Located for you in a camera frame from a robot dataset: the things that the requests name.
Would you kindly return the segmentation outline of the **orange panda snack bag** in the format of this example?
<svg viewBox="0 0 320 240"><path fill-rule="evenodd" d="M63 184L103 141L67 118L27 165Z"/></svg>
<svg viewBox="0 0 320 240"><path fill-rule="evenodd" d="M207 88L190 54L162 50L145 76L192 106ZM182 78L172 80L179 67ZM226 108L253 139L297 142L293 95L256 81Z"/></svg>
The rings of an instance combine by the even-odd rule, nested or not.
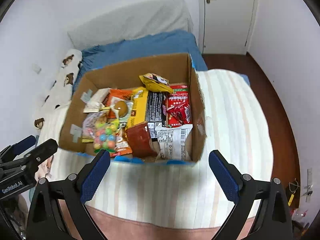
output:
<svg viewBox="0 0 320 240"><path fill-rule="evenodd" d="M128 154L132 154L132 148L127 142L125 131L123 129L120 129L116 133L114 152L110 153L110 156L111 158L115 158L116 156Z"/></svg>

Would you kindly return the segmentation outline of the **black snack bag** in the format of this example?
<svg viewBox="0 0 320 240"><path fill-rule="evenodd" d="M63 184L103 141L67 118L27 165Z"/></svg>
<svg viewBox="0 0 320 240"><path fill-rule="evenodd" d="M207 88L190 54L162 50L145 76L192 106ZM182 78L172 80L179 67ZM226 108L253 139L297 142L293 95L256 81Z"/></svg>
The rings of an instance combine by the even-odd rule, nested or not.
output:
<svg viewBox="0 0 320 240"><path fill-rule="evenodd" d="M146 105L145 121L148 123L148 129L151 139L156 139L156 127L166 126L166 116L164 113L165 95L161 92L148 92Z"/></svg>

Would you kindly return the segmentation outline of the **white padded headboard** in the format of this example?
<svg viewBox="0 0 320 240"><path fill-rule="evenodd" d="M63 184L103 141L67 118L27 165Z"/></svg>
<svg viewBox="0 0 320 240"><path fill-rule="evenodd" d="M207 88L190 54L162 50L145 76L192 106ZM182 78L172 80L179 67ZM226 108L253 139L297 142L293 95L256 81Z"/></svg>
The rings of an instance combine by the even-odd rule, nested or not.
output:
<svg viewBox="0 0 320 240"><path fill-rule="evenodd" d="M175 30L193 31L184 0L149 0L119 7L67 30L74 48L134 40Z"/></svg>

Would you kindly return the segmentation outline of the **yellow chocolate snack bag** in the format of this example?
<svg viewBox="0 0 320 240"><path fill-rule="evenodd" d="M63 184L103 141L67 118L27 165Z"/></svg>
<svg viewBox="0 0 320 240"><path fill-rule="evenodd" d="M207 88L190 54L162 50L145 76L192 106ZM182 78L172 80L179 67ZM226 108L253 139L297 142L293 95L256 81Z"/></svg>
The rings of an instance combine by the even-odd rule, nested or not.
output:
<svg viewBox="0 0 320 240"><path fill-rule="evenodd" d="M133 105L127 121L127 128L131 128L145 121L148 93L149 91L145 87L138 87L132 91Z"/></svg>

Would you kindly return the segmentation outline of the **brown cardboard box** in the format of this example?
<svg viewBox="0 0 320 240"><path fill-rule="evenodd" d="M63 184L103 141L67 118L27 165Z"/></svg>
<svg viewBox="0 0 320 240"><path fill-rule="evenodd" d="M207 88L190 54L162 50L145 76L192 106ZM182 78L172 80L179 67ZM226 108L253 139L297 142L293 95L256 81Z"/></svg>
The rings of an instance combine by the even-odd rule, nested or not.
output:
<svg viewBox="0 0 320 240"><path fill-rule="evenodd" d="M142 86L139 78L146 73L155 73L169 80L171 84L185 83L189 87L191 120L193 124L190 150L192 161L200 160L206 139L204 98L200 89L198 73L191 65L188 54L167 54L137 58L104 68L86 72L81 78L71 100L65 122L61 128L59 148L73 152L93 154L93 147L85 145L76 134L87 116L83 96L102 88L130 89Z"/></svg>

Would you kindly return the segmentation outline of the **blue pillow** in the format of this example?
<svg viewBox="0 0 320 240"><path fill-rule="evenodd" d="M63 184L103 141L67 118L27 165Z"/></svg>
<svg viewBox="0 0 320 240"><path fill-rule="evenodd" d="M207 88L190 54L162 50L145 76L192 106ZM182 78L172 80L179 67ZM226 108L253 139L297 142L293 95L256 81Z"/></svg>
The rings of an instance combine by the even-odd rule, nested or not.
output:
<svg viewBox="0 0 320 240"><path fill-rule="evenodd" d="M195 36L185 30L174 30L147 35L135 40L121 40L116 43L97 45L82 52L82 66L73 85L76 91L82 76L94 69L153 55L188 53L197 71L207 71L208 67L197 47Z"/></svg>

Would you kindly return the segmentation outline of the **braised egg packet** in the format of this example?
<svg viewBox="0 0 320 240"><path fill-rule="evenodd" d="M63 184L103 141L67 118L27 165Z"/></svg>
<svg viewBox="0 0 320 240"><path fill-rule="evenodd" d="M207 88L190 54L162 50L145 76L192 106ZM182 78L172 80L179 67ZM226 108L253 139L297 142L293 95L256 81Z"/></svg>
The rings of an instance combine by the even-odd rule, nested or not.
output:
<svg viewBox="0 0 320 240"><path fill-rule="evenodd" d="M127 122L132 110L133 102L119 98L112 98L110 109L114 113L116 119L120 122Z"/></svg>

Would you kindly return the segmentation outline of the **striped cat print blanket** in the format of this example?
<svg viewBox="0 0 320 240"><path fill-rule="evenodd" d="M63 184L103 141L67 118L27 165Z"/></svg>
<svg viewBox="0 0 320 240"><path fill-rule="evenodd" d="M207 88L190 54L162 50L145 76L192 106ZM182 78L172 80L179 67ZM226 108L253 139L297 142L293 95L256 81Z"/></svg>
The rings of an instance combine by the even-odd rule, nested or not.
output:
<svg viewBox="0 0 320 240"><path fill-rule="evenodd" d="M272 143L253 78L221 69L198 78L206 119L201 159L191 165L112 162L87 203L107 238L212 238L233 208L209 167L212 150L241 173L271 180Z"/></svg>

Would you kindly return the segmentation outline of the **colourful candy ball bag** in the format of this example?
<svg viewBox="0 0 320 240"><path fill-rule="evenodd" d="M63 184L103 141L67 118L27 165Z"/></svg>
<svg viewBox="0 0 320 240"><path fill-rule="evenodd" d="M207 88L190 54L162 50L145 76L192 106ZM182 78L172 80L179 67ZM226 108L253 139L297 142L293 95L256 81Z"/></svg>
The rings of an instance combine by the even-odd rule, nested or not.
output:
<svg viewBox="0 0 320 240"><path fill-rule="evenodd" d="M96 153L99 150L107 150L110 153L116 152L116 134L119 130L119 120L112 119L111 122L95 123L93 148Z"/></svg>

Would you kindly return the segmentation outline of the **cream snack packet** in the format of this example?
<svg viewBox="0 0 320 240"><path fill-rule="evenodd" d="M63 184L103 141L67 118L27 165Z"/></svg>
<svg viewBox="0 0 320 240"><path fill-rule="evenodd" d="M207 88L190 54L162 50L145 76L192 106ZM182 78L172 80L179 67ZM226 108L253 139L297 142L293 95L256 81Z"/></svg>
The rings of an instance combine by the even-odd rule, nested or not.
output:
<svg viewBox="0 0 320 240"><path fill-rule="evenodd" d="M83 112L84 113L95 113L102 110L105 105L103 101L106 99L110 92L109 88L102 88L97 90L86 103Z"/></svg>

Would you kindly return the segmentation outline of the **white bear print pillow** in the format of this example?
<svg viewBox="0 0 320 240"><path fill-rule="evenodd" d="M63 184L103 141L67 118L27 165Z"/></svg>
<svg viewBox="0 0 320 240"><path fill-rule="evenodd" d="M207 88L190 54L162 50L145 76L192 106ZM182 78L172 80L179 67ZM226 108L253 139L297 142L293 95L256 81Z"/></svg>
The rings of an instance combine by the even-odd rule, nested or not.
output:
<svg viewBox="0 0 320 240"><path fill-rule="evenodd" d="M57 77L36 114L34 126L37 129L42 129L48 114L71 100L73 86L81 67L82 52L77 49L67 51Z"/></svg>

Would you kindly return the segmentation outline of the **yellow panda snack bag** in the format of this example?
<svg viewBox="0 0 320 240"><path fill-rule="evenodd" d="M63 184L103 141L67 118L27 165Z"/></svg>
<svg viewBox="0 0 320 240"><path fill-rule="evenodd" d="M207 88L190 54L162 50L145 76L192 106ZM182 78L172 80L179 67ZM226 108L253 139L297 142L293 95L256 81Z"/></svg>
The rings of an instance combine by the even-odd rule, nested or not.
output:
<svg viewBox="0 0 320 240"><path fill-rule="evenodd" d="M172 94L174 91L170 87L170 83L167 79L154 74L147 73L139 76L141 82L144 84L146 89L154 93L169 93Z"/></svg>

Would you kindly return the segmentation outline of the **white snack packet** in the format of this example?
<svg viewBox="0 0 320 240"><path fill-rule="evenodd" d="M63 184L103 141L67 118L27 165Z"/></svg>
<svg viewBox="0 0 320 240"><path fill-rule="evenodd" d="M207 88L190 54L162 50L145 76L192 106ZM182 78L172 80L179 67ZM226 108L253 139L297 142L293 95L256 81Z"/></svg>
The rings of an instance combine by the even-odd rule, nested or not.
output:
<svg viewBox="0 0 320 240"><path fill-rule="evenodd" d="M192 139L192 124L176 128L156 127L157 141L159 143L159 157L169 160L191 161L191 150L186 146L188 138Z"/></svg>

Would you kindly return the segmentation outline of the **white door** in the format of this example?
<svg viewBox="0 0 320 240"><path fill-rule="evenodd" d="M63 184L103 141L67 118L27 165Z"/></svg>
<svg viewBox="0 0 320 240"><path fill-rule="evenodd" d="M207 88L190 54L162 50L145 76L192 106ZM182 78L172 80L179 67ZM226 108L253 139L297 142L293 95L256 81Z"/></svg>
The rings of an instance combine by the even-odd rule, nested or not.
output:
<svg viewBox="0 0 320 240"><path fill-rule="evenodd" d="M199 0L199 48L204 54L239 54L248 50L258 0Z"/></svg>

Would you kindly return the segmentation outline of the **dark red snack bag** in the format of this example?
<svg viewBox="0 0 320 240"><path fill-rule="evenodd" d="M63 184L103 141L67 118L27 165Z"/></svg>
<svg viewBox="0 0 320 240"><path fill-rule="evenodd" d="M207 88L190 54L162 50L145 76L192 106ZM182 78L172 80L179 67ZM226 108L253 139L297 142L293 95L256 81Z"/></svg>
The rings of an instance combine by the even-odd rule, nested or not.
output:
<svg viewBox="0 0 320 240"><path fill-rule="evenodd" d="M142 122L126 129L127 141L136 158L156 157L158 155L153 146L148 123Z"/></svg>

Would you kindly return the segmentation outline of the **small red candy packet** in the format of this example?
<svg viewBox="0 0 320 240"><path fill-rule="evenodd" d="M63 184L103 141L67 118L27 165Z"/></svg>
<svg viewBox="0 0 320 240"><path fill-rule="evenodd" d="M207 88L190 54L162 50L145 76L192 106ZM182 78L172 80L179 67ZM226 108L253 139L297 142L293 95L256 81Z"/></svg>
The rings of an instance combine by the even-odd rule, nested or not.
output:
<svg viewBox="0 0 320 240"><path fill-rule="evenodd" d="M191 110L188 103L168 107L167 113L180 125L191 124Z"/></svg>

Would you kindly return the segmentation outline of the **white wall socket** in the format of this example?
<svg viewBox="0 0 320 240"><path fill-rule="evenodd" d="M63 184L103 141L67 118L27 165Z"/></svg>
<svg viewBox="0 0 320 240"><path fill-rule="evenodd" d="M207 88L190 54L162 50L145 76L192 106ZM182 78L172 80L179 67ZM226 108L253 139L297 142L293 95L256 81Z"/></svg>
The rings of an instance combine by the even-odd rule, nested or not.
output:
<svg viewBox="0 0 320 240"><path fill-rule="evenodd" d="M31 66L33 72L35 72L36 74L40 74L42 68L36 64L36 63L33 63L32 66Z"/></svg>

